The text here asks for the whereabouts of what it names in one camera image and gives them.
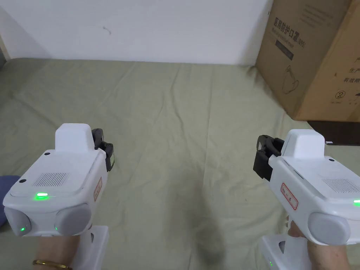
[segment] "cardboard box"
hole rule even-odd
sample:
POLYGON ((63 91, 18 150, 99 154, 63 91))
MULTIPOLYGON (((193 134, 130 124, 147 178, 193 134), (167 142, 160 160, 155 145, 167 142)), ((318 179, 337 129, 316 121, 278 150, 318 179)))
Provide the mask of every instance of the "cardboard box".
POLYGON ((294 120, 360 122, 360 0, 274 0, 256 67, 294 120))

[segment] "blue cloth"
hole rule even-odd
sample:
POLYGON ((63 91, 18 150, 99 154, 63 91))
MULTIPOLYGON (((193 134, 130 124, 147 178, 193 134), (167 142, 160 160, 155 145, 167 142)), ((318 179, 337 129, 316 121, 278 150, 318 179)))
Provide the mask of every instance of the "blue cloth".
POLYGON ((3 205, 4 197, 6 193, 8 193, 10 188, 13 186, 13 184, 15 184, 17 180, 19 180, 19 178, 20 176, 15 175, 0 176, 0 227, 3 226, 7 221, 3 205))

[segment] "hand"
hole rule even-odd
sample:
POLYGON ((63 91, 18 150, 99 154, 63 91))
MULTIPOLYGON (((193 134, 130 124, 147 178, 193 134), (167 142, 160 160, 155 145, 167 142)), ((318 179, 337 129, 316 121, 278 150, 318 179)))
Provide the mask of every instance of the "hand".
MULTIPOLYGON (((306 238, 294 221, 288 235, 306 238)), ((322 246, 308 241, 307 250, 313 270, 350 270, 345 246, 322 246)))
MULTIPOLYGON (((39 237, 36 260, 52 261, 69 266, 75 257, 79 241, 79 235, 39 237)), ((45 270, 46 268, 39 265, 35 266, 35 269, 45 270)))

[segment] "finger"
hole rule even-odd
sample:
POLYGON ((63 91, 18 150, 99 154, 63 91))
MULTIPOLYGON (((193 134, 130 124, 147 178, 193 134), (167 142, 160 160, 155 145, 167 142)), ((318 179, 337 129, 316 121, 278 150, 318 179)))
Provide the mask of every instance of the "finger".
POLYGON ((300 237, 301 236, 301 231, 294 221, 292 221, 290 224, 290 229, 288 230, 288 235, 290 235, 292 237, 300 237))
POLYGON ((300 237, 299 233, 293 227, 290 227, 288 230, 288 235, 291 237, 300 237))

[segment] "black object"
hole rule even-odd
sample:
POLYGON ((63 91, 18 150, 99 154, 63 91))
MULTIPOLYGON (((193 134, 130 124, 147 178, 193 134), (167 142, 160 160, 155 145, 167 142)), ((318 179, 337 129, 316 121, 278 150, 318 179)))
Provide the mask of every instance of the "black object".
POLYGON ((309 125, 324 136, 327 145, 360 145, 360 123, 308 121, 309 125))
POLYGON ((269 165, 269 158, 274 155, 281 156, 281 149, 284 141, 279 138, 273 138, 267 135, 261 135, 257 139, 257 151, 255 155, 253 170, 262 179, 270 182, 273 169, 269 165))
POLYGON ((104 141, 104 132, 102 129, 93 129, 91 133, 93 134, 95 150, 100 148, 106 153, 106 171, 109 172, 115 164, 114 145, 104 141))

